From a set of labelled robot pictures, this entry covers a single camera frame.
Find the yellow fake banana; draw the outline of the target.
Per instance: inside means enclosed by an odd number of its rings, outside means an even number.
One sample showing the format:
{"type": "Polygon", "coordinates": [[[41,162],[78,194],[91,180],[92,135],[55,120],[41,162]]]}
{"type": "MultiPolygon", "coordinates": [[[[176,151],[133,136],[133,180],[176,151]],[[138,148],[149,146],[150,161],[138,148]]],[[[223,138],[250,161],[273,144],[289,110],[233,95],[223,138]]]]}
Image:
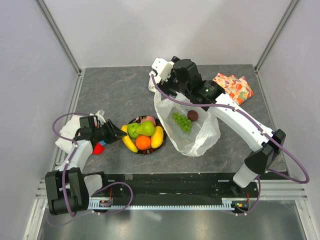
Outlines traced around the yellow fake banana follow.
{"type": "Polygon", "coordinates": [[[128,126],[127,125],[123,125],[121,127],[121,130],[123,132],[126,133],[126,136],[122,137],[122,141],[125,144],[125,146],[132,151],[133,153],[137,153],[138,152],[138,148],[136,147],[136,145],[133,143],[133,141],[131,140],[129,134],[128,134],[128,126]]]}

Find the green fake apple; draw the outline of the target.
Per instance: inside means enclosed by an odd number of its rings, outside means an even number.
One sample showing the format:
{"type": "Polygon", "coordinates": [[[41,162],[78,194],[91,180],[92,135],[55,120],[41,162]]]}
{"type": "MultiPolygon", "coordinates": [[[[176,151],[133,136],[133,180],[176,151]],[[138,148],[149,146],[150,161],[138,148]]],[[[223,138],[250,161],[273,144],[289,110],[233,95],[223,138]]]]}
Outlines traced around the green fake apple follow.
{"type": "Polygon", "coordinates": [[[140,134],[136,132],[137,128],[140,126],[139,123],[133,122],[127,125],[127,133],[132,139],[136,139],[140,134]]]}

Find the fake orange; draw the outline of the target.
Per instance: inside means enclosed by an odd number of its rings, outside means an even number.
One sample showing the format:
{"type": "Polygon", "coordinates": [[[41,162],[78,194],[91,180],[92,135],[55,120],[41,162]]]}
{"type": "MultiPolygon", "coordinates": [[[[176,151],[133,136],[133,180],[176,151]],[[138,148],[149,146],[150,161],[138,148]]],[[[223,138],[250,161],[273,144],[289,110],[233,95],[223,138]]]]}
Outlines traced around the fake orange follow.
{"type": "Polygon", "coordinates": [[[151,147],[151,138],[145,135],[139,135],[135,140],[135,145],[139,150],[147,150],[151,147]]]}

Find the green fake pear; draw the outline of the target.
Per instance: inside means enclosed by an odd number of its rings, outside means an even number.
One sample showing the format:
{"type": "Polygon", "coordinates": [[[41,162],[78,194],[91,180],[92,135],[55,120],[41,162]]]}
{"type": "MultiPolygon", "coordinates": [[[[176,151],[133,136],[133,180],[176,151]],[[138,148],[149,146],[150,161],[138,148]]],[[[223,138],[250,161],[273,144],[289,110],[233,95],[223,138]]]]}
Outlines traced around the green fake pear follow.
{"type": "Polygon", "coordinates": [[[155,133],[155,126],[151,121],[141,123],[135,130],[139,135],[151,137],[155,133]]]}

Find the pink fake peach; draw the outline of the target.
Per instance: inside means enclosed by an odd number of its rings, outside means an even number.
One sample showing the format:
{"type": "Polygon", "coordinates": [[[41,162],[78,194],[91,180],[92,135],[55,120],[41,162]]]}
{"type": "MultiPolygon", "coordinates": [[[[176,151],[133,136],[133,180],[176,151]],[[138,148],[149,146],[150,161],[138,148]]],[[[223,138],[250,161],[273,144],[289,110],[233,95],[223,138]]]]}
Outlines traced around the pink fake peach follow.
{"type": "Polygon", "coordinates": [[[144,117],[144,118],[140,121],[141,124],[143,124],[144,122],[151,122],[154,127],[157,126],[157,123],[156,123],[156,121],[155,121],[155,118],[152,117],[152,116],[146,116],[146,117],[144,117]]]}

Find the dark purple fake fruit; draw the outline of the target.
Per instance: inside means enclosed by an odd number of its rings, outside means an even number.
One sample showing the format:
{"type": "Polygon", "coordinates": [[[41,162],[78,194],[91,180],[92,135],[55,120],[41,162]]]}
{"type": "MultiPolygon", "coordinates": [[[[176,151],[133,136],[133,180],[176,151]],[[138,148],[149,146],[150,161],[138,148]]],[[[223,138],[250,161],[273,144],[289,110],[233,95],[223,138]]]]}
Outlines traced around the dark purple fake fruit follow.
{"type": "Polygon", "coordinates": [[[187,118],[191,122],[195,122],[199,119],[199,114],[195,110],[187,110],[187,118]]]}

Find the yellow fake mango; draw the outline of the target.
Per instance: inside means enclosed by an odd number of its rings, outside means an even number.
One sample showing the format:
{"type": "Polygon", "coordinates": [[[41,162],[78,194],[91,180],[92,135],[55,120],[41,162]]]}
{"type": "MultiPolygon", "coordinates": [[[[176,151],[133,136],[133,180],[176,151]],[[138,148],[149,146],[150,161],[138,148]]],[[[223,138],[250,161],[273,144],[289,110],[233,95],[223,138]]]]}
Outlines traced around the yellow fake mango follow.
{"type": "Polygon", "coordinates": [[[163,128],[161,126],[156,126],[155,127],[155,132],[151,136],[151,147],[153,149],[156,149],[156,148],[160,147],[162,145],[162,143],[163,143],[163,139],[164,139],[163,128]]]}

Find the green fake grapes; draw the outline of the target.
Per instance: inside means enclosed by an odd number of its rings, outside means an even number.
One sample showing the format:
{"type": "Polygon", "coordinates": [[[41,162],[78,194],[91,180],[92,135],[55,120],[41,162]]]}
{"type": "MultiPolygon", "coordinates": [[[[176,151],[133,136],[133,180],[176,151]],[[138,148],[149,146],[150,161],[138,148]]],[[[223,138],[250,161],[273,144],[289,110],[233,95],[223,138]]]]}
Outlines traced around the green fake grapes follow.
{"type": "Polygon", "coordinates": [[[174,112],[172,114],[174,122],[181,128],[184,133],[190,134],[192,129],[192,122],[188,119],[186,115],[174,112]]]}

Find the white plastic bag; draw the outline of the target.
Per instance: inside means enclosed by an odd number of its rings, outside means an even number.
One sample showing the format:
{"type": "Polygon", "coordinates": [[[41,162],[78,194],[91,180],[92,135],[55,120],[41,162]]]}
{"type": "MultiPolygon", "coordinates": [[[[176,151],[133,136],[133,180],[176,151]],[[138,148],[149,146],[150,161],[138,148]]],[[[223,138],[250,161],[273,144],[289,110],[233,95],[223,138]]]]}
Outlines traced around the white plastic bag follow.
{"type": "Polygon", "coordinates": [[[218,142],[221,132],[216,116],[200,107],[181,105],[165,98],[156,90],[152,78],[148,87],[154,92],[157,118],[178,152],[199,157],[218,142]]]}

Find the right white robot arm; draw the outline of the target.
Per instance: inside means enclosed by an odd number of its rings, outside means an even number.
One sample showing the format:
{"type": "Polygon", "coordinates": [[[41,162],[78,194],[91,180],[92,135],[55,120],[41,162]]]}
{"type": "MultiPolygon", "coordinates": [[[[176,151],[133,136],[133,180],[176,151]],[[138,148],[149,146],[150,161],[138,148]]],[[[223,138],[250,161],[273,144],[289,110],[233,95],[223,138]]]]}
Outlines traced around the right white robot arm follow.
{"type": "Polygon", "coordinates": [[[272,130],[252,118],[213,80],[202,79],[197,65],[190,59],[174,56],[171,61],[156,58],[149,73],[154,86],[164,97],[178,103],[177,94],[186,97],[188,102],[181,105],[201,107],[232,130],[249,146],[252,152],[233,176],[229,191],[235,197],[242,196],[247,186],[258,176],[263,175],[280,154],[286,134],[272,130]]]}

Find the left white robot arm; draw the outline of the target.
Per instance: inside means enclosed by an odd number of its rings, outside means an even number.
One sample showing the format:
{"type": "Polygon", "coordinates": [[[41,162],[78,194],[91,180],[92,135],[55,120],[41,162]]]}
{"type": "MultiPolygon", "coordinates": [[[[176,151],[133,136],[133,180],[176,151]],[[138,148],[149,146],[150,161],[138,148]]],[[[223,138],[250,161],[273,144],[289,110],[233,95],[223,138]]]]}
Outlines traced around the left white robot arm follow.
{"type": "Polygon", "coordinates": [[[73,138],[63,137],[71,141],[71,152],[57,170],[45,175],[51,215],[74,217],[77,212],[88,209],[93,194],[104,197],[109,193],[110,185],[103,180],[103,172],[83,175],[82,170],[98,143],[112,144],[128,135],[109,119],[101,123],[97,115],[80,117],[79,125],[73,138]]]}

